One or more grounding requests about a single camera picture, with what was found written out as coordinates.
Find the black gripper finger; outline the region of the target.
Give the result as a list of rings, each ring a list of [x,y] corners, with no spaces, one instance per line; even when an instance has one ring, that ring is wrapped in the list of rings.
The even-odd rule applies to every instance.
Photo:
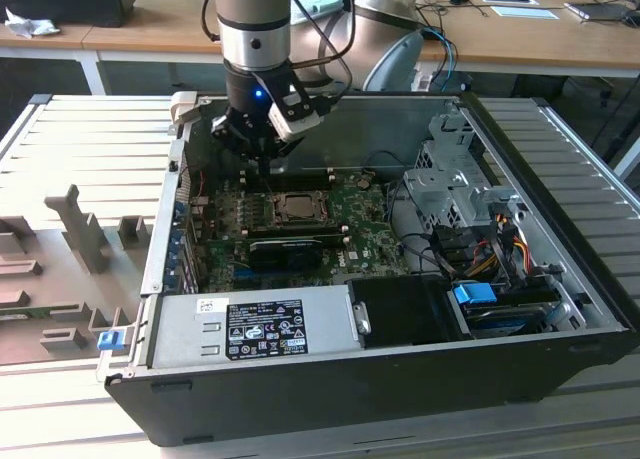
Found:
[[[270,140],[264,150],[264,176],[281,173],[286,165],[286,158],[300,144],[301,139],[290,142]]]
[[[227,109],[212,122],[214,139],[245,162],[252,162],[258,174],[265,176],[265,130],[249,113]]]

